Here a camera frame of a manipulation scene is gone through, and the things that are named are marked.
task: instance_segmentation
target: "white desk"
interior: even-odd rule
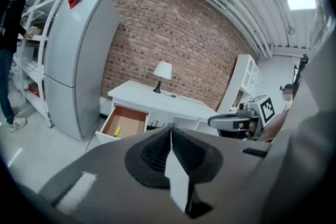
[[[161,127],[170,124],[170,126],[218,135],[215,129],[207,125],[208,119],[218,114],[202,101],[164,90],[156,93],[153,89],[154,87],[129,80],[108,92],[108,96],[113,97],[112,111],[101,131],[96,132],[101,143],[116,140],[116,137],[107,135],[105,126],[113,119],[114,109],[117,106],[146,113],[144,130],[147,125]]]

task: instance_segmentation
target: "lamp base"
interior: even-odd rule
[[[156,88],[153,90],[153,92],[161,93],[161,91],[160,91],[160,85],[161,85],[161,81],[158,82],[158,85],[157,85]]]

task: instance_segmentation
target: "jeans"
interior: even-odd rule
[[[12,125],[14,114],[8,99],[9,71],[12,66],[13,53],[8,49],[0,50],[0,105],[7,122]]]

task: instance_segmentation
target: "yellow object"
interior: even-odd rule
[[[121,129],[120,127],[117,128],[117,130],[116,130],[115,133],[114,133],[114,137],[117,137],[117,135],[118,135],[119,132],[120,132],[120,129]]]

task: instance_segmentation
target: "lamp shade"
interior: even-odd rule
[[[172,65],[170,63],[161,61],[157,65],[153,74],[161,78],[171,79],[172,78]]]

